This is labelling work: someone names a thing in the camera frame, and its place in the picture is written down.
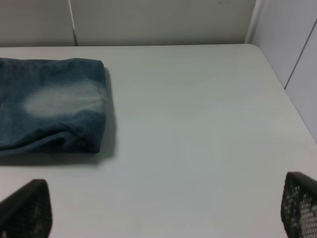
denim fabric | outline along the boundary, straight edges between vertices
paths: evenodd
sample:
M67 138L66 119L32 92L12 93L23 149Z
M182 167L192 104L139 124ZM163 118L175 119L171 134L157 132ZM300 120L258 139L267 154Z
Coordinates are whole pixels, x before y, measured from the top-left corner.
M0 156L27 151L98 153L106 76L91 59L0 59Z

cubicle wall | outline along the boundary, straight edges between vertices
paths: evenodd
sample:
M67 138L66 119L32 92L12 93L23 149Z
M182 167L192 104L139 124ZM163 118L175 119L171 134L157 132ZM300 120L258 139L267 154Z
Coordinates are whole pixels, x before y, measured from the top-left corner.
M0 46L243 43L255 1L0 0Z
M0 47L74 46L66 0L0 0Z
M316 0L261 0L264 7L250 43L261 48L283 87L317 18Z
M317 141L317 27L315 27L286 92Z

table surface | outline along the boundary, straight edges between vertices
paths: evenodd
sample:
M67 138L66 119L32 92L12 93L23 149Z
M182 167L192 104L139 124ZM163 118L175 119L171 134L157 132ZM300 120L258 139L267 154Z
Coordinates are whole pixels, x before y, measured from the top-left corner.
M0 199L48 181L51 238L281 238L285 175L317 147L251 45L0 48L16 59L102 60L114 116L97 155L0 160Z

